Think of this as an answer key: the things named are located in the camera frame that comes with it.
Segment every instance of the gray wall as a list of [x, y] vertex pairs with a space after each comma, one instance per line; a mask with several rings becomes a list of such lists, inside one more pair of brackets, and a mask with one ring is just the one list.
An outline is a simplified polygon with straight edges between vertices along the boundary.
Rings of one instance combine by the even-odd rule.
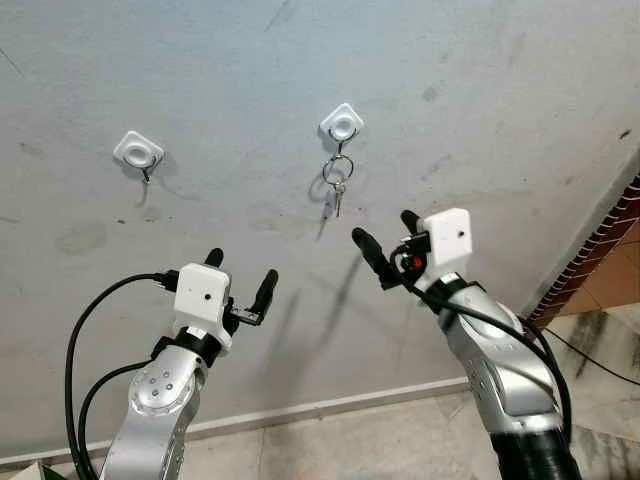
[[[3, 2], [0, 455], [64, 445], [64, 349], [92, 296], [213, 246], [238, 299], [270, 266], [281, 282], [200, 420], [459, 375], [432, 315], [379, 291], [350, 230], [391, 247], [401, 209], [469, 208], [472, 276], [528, 305], [635, 148], [638, 18], [635, 0]], [[316, 127], [342, 101], [366, 127], [343, 217], [319, 234]], [[128, 129], [170, 152], [144, 205], [110, 155]], [[78, 391], [145, 358], [171, 302], [149, 285], [108, 300], [80, 339]], [[101, 394], [91, 439], [125, 392]]]

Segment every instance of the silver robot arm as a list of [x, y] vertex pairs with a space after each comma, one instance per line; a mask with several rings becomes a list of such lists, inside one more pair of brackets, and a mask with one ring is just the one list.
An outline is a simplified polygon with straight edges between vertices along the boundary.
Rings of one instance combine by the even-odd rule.
[[175, 480], [185, 432], [198, 411], [209, 368], [230, 350], [239, 323], [259, 325], [264, 319], [277, 272], [269, 271], [253, 306], [240, 310], [229, 296], [231, 277], [217, 268], [221, 252], [219, 257], [214, 265], [192, 263], [173, 272], [169, 283], [176, 292], [176, 336], [165, 337], [158, 356], [133, 378], [127, 416], [111, 444], [101, 480]]
[[353, 239], [383, 289], [404, 285], [438, 315], [447, 343], [467, 373], [502, 477], [581, 478], [563, 432], [554, 397], [557, 385], [548, 365], [512, 334], [469, 314], [490, 317], [523, 334], [513, 312], [463, 278], [472, 253], [469, 213], [454, 208], [419, 218], [405, 211], [402, 220], [411, 236], [390, 260], [364, 230], [356, 228]]

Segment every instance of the black power cord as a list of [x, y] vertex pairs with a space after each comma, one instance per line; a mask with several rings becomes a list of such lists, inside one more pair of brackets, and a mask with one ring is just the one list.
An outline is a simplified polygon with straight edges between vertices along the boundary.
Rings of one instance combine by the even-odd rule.
[[545, 328], [545, 331], [549, 332], [551, 335], [553, 335], [554, 337], [556, 337], [558, 340], [560, 340], [562, 343], [564, 343], [567, 347], [569, 347], [571, 350], [573, 350], [574, 352], [576, 352], [579, 355], [582, 355], [586, 360], [590, 361], [591, 363], [593, 363], [595, 366], [600, 367], [602, 370], [604, 370], [605, 372], [609, 373], [610, 375], [613, 375], [616, 378], [619, 378], [620, 380], [623, 380], [625, 382], [629, 382], [632, 385], [636, 385], [638, 387], [640, 387], [640, 382], [637, 382], [629, 377], [625, 377], [624, 375], [619, 374], [618, 372], [614, 372], [613, 370], [611, 370], [608, 367], [605, 367], [603, 364], [601, 364], [600, 362], [598, 362], [597, 360], [591, 358], [589, 355], [587, 355], [586, 353], [584, 353], [582, 350], [580, 350], [579, 348], [571, 345], [571, 343], [569, 343], [567, 340], [565, 340], [564, 338], [562, 338], [560, 335], [558, 335], [556, 332], [554, 332], [553, 330], [549, 329], [549, 328]]
[[[540, 349], [535, 343], [533, 343], [526, 336], [522, 335], [520, 332], [515, 329], [504, 325], [498, 320], [485, 315], [482, 312], [478, 312], [477, 310], [473, 310], [471, 308], [464, 307], [462, 305], [457, 305], [455, 303], [449, 302], [447, 300], [442, 300], [441, 298], [435, 297], [428, 293], [422, 292], [414, 285], [407, 282], [402, 273], [398, 270], [398, 265], [396, 263], [396, 259], [403, 253], [403, 246], [396, 248], [389, 258], [389, 263], [391, 264], [391, 269], [393, 270], [394, 275], [398, 278], [400, 283], [411, 293], [416, 295], [425, 303], [430, 303], [433, 305], [437, 305], [440, 308], [445, 308], [447, 310], [451, 310], [452, 312], [456, 312], [461, 315], [468, 315], [470, 317], [476, 318], [480, 321], [488, 323], [489, 325], [497, 328], [498, 330], [502, 330], [507, 335], [515, 338], [517, 341], [522, 343], [525, 347], [527, 347], [534, 355], [536, 355], [549, 369], [551, 374], [553, 375], [554, 380], [556, 381], [556, 385], [558, 386], [558, 394], [560, 395], [560, 403], [562, 408], [562, 424], [564, 434], [567, 438], [567, 443], [571, 443], [571, 395], [569, 394], [569, 387], [567, 386], [567, 382], [565, 381], [560, 369], [558, 368], [558, 364], [553, 357], [553, 352], [551, 352], [551, 348], [549, 347], [546, 339], [543, 343], [544, 350]], [[540, 337], [542, 334], [539, 330], [533, 327], [530, 324], [527, 324], [527, 327], [532, 331], [534, 335], [536, 335], [535, 331], [538, 331]]]
[[146, 360], [144, 362], [132, 363], [130, 365], [125, 365], [124, 367], [116, 368], [115, 370], [110, 371], [100, 380], [98, 380], [93, 387], [87, 393], [87, 396], [84, 397], [84, 401], [82, 402], [82, 407], [80, 408], [80, 415], [78, 416], [78, 448], [80, 450], [80, 457], [82, 458], [82, 462], [84, 465], [89, 468], [89, 475], [94, 480], [98, 480], [98, 474], [96, 473], [93, 465], [91, 464], [91, 458], [89, 457], [89, 451], [87, 450], [87, 413], [89, 412], [89, 407], [91, 406], [91, 402], [93, 401], [93, 397], [95, 397], [98, 390], [104, 386], [112, 378], [117, 377], [118, 375], [122, 375], [123, 373], [133, 372], [134, 370], [138, 370], [142, 367], [145, 367], [151, 360]]
[[105, 298], [107, 298], [120, 287], [123, 287], [129, 283], [137, 282], [138, 280], [155, 280], [157, 282], [162, 282], [163, 278], [164, 274], [162, 273], [141, 273], [138, 275], [132, 275], [114, 283], [100, 295], [98, 295], [93, 300], [93, 302], [89, 304], [85, 311], [82, 312], [82, 315], [80, 315], [80, 318], [78, 318], [75, 326], [73, 327], [73, 331], [71, 332], [71, 336], [69, 337], [69, 343], [67, 344], [67, 357], [64, 370], [64, 413], [67, 430], [67, 441], [69, 442], [71, 457], [73, 458], [73, 463], [76, 467], [76, 471], [78, 472], [78, 477], [80, 477], [80, 480], [94, 480], [94, 477], [91, 475], [93, 473], [91, 465], [87, 465], [80, 455], [78, 440], [76, 438], [75, 420], [73, 415], [73, 358], [80, 330], [82, 329], [82, 326], [84, 325], [89, 315], [91, 315], [91, 313], [95, 310], [95, 308]]

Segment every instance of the floor tile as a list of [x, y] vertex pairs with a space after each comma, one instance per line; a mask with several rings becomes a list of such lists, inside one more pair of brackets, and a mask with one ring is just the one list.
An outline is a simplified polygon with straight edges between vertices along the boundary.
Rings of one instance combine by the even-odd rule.
[[640, 478], [640, 444], [575, 428], [572, 453], [584, 480]]
[[461, 455], [426, 399], [269, 428], [260, 478], [468, 480]]
[[[622, 321], [629, 308], [556, 318], [549, 328], [608, 368], [640, 381], [640, 337]], [[569, 385], [573, 423], [604, 433], [638, 439], [640, 388], [606, 373], [547, 336]]]
[[631, 264], [640, 272], [640, 242], [626, 243], [618, 245], [616, 250], [622, 252], [623, 255], [631, 261]]
[[636, 222], [622, 239], [623, 244], [631, 242], [640, 242], [640, 222]]
[[592, 310], [599, 310], [600, 306], [593, 296], [587, 292], [583, 287], [580, 287], [576, 293], [569, 299], [569, 301], [560, 310], [560, 315], [573, 315], [576, 313], [590, 312]]
[[[456, 404], [456, 399], [447, 397], [450, 396], [437, 398], [438, 404], [444, 405], [445, 412], [451, 408], [447, 405], [451, 400], [453, 405]], [[447, 418], [449, 428], [462, 448], [462, 458], [474, 477], [477, 480], [499, 480], [498, 460], [478, 414], [473, 395], [465, 395], [462, 407]]]
[[584, 282], [603, 308], [640, 302], [640, 275], [623, 252], [614, 250]]
[[16, 476], [18, 472], [0, 472], [0, 480], [9, 480], [10, 478]]
[[451, 422], [466, 404], [473, 402], [473, 394], [470, 391], [440, 395], [434, 398], [440, 413], [442, 413], [447, 422]]

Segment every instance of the keyring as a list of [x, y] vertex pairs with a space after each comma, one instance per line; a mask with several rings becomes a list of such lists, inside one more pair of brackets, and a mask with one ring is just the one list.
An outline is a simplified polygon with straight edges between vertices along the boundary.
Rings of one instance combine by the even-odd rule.
[[[331, 169], [333, 169], [333, 164], [336, 162], [336, 160], [346, 160], [347, 162], [349, 162], [349, 173], [346, 176], [346, 178], [343, 178], [342, 180], [330, 182], [328, 177], [329, 177], [329, 174], [331, 174]], [[345, 155], [344, 153], [337, 153], [336, 155], [331, 157], [329, 160], [327, 160], [327, 162], [324, 164], [324, 167], [322, 167], [322, 178], [324, 178], [324, 181], [327, 182], [329, 185], [332, 185], [335, 187], [336, 185], [340, 185], [341, 183], [345, 183], [347, 180], [349, 180], [351, 178], [351, 175], [353, 175], [353, 169], [354, 169], [353, 160], [351, 160], [349, 155]]]

